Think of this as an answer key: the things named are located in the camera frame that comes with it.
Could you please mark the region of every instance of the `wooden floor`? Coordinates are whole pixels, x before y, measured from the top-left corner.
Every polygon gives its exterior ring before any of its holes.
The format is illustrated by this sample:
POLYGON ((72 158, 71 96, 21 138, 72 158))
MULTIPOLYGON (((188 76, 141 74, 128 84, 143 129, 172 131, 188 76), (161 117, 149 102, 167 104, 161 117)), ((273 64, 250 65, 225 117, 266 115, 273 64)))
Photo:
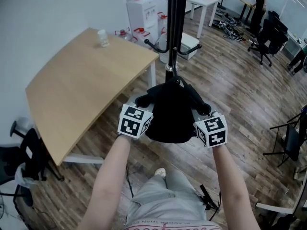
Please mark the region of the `wooden floor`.
MULTIPOLYGON (((189 14, 186 15, 185 33, 196 36, 200 14, 201 10, 196 10, 193 21, 189 14)), ((300 184, 292 179, 293 161, 289 160, 277 169, 282 156, 264 157, 262 153, 270 152, 274 145, 276 131, 270 131, 269 127, 286 122, 306 104, 307 77, 303 71, 295 76, 289 74, 285 66, 289 60, 283 53, 272 59, 272 67, 266 59, 260 65, 259 55, 247 51, 248 40, 233 41, 224 38, 223 32, 208 27, 210 15, 208 10, 200 42, 202 48, 189 61, 178 59, 180 75, 225 115, 229 129, 227 147, 244 176, 251 205, 259 219, 259 213, 267 212, 255 209, 256 202, 292 207, 300 190, 300 184)), ((157 82, 162 83, 164 66, 159 62, 156 66, 157 82)), ((129 86, 93 124, 73 152, 104 158, 117 136, 122 104, 131 95, 146 90, 146 79, 143 74, 129 86)), ((199 185, 204 184, 213 199, 218 199, 219 185, 212 150, 205 149, 196 138, 185 144, 163 144, 143 136, 133 142, 129 166, 134 192, 157 168, 165 167, 166 170, 181 170, 198 191, 199 185)), ((58 182, 48 174, 46 182, 39 182, 31 189, 33 209, 17 200, 24 220, 33 229, 75 229, 90 200, 98 168, 63 163, 59 169, 65 176, 64 182, 58 182)), ((123 227, 130 199, 125 183, 113 229, 123 227)), ((227 229, 223 207, 214 221, 227 229)))

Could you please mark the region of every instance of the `chair seat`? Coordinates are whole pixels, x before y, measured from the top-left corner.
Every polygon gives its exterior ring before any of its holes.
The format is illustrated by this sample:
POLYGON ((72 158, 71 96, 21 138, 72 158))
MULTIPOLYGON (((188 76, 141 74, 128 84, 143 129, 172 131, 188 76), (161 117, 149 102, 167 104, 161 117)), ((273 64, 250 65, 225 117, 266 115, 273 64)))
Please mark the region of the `chair seat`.
POLYGON ((299 156, 299 133, 291 125, 287 126, 284 151, 293 161, 298 160, 299 156))

